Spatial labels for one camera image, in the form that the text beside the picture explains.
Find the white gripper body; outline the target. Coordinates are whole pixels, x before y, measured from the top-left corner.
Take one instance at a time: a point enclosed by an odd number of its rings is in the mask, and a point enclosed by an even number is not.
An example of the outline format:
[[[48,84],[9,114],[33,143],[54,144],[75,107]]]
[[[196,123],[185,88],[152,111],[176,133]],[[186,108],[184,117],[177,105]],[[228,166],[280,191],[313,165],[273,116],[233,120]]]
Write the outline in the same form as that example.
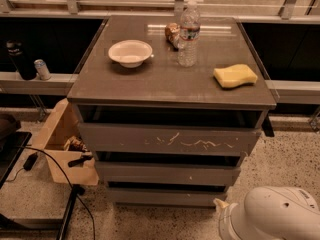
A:
[[[219,235],[222,240],[244,240],[242,236],[243,205],[240,203],[220,204]]]

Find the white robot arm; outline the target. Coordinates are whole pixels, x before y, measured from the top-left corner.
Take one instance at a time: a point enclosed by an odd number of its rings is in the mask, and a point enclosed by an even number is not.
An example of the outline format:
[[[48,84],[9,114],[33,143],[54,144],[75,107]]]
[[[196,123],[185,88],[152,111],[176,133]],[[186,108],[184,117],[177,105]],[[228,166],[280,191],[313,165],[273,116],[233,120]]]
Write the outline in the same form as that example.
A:
[[[320,240],[320,211],[298,187],[264,186],[229,204],[214,199],[222,240]]]

